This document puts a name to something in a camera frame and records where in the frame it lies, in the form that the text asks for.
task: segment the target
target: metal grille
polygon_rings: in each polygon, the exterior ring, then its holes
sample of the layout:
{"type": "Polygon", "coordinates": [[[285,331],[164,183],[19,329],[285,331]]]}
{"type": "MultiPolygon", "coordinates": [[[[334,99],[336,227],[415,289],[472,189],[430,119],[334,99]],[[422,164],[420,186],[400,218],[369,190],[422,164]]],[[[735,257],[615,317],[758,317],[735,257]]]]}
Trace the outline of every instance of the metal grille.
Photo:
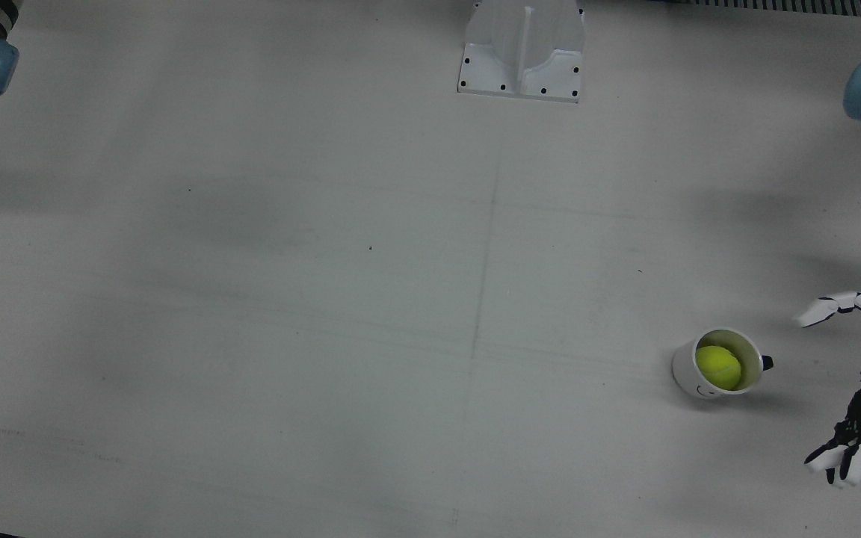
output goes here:
{"type": "Polygon", "coordinates": [[[749,10],[799,11],[861,17],[861,0],[671,0],[677,4],[745,7],[749,10]]]}

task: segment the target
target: yellow tennis ball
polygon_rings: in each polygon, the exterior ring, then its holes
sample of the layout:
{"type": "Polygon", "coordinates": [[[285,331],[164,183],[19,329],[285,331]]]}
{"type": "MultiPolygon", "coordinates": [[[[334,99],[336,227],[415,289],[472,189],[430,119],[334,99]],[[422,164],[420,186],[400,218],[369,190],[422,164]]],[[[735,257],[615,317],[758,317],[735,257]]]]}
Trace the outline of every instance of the yellow tennis ball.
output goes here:
{"type": "Polygon", "coordinates": [[[732,356],[730,350],[720,345],[698,348],[697,367],[700,367],[703,376],[710,383],[724,391],[732,391],[739,384],[739,375],[742,374],[737,358],[732,356]]]}

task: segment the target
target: white mug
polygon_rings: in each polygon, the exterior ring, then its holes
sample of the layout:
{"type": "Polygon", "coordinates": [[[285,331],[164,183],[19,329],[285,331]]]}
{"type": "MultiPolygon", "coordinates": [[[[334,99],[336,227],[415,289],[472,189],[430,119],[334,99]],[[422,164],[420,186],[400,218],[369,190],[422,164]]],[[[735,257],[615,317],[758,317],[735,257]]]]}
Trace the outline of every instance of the white mug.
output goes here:
{"type": "Polygon", "coordinates": [[[759,354],[756,345],[745,334],[727,327],[715,327],[703,336],[683,345],[673,355],[673,379],[683,392],[697,398],[719,398],[720,396],[742,395],[759,381],[762,372],[773,368],[773,359],[759,354]],[[706,345],[720,345],[732,352],[742,368],[739,383],[732,391],[721,389],[710,383],[700,367],[697,367],[697,350],[706,345]]]}

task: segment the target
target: white bracket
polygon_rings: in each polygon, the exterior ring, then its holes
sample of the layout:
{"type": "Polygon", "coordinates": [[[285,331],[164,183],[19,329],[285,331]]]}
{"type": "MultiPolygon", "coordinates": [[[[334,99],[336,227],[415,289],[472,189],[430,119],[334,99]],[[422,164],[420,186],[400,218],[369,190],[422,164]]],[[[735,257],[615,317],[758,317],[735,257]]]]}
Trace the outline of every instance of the white bracket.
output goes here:
{"type": "Polygon", "coordinates": [[[575,0],[480,0],[457,91],[580,101],[584,11],[575,0]]]}

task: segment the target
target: white table surface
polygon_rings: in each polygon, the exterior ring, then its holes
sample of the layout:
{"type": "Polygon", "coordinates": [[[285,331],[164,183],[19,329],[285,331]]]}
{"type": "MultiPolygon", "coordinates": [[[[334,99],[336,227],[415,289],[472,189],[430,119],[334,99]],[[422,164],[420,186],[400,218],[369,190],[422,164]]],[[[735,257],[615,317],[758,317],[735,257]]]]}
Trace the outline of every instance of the white table surface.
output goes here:
{"type": "Polygon", "coordinates": [[[580,105],[465,0],[30,1],[0,98],[0,531],[861,536],[861,19],[587,8],[580,105]],[[701,402],[674,348],[775,357],[701,402]]]}

